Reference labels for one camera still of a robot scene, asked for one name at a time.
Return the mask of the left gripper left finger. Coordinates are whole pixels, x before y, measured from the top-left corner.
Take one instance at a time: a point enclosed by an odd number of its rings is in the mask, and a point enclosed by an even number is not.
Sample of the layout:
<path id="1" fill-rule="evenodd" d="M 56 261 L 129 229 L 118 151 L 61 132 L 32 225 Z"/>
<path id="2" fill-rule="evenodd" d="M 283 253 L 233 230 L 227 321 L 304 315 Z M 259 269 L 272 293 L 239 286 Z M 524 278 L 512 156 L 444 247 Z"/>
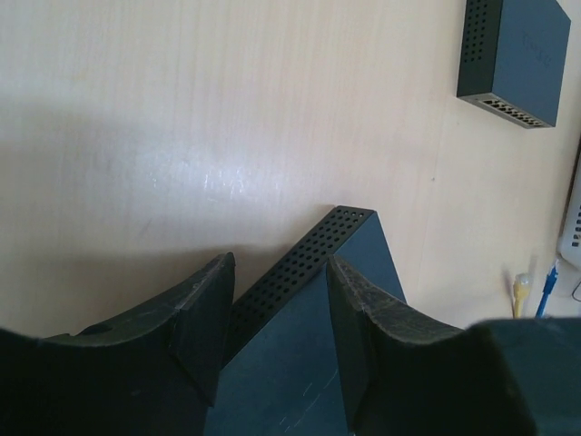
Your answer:
<path id="1" fill-rule="evenodd" d="M 183 282 L 76 335 L 1 333 L 4 435 L 201 435 L 235 284 L 221 254 Z"/>

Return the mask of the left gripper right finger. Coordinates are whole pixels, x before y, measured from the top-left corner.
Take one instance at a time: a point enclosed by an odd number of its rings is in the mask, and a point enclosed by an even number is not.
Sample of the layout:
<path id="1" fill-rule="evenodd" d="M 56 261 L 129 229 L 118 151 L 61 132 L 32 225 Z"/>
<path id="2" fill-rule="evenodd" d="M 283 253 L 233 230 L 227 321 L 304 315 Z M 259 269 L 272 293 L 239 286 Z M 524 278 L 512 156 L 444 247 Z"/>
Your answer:
<path id="1" fill-rule="evenodd" d="M 348 430 L 356 435 L 577 435 L 580 321 L 498 319 L 459 329 L 339 257 L 327 264 Z"/>

